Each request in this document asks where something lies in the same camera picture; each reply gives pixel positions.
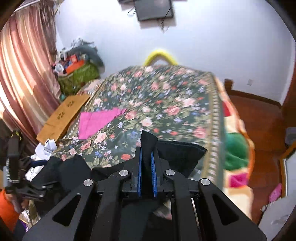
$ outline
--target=wall outlet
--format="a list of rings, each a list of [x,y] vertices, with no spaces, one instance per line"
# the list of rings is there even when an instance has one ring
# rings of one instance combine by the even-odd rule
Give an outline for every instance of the wall outlet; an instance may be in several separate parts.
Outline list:
[[[247,85],[251,86],[253,84],[254,80],[249,79]]]

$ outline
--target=wooden floor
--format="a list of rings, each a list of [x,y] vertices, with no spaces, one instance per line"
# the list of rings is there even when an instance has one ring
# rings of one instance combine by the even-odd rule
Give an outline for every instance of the wooden floor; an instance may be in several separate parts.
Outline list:
[[[255,166],[249,186],[253,189],[252,219],[258,223],[260,208],[280,182],[279,156],[285,152],[285,124],[279,107],[240,96],[230,96],[255,144]]]

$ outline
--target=floral bedspread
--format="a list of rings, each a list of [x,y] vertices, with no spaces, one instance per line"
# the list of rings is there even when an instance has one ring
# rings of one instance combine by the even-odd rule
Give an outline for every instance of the floral bedspread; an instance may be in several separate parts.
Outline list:
[[[142,130],[159,139],[197,143],[208,152],[190,175],[223,186],[225,159],[222,102],[211,72],[182,66],[132,66],[89,83],[92,97],[82,111],[126,108],[87,140],[78,139],[79,116],[54,156],[79,154],[90,168],[110,167],[134,157]]]

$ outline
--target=colorful quilt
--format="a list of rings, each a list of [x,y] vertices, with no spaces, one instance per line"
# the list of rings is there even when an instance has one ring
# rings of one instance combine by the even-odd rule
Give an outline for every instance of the colorful quilt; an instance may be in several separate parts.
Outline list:
[[[224,165],[223,192],[250,219],[253,191],[248,186],[255,161],[254,143],[250,140],[237,110],[222,83],[215,79],[220,99],[223,101],[226,132],[226,160]]]

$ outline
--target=cardboard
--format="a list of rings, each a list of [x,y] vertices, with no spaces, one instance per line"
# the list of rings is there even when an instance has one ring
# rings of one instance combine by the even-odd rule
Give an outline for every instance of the cardboard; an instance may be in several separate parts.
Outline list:
[[[43,145],[47,139],[54,139],[57,143],[68,130],[72,120],[76,118],[81,107],[90,98],[90,95],[68,96],[53,112],[42,130],[37,135],[37,140]]]

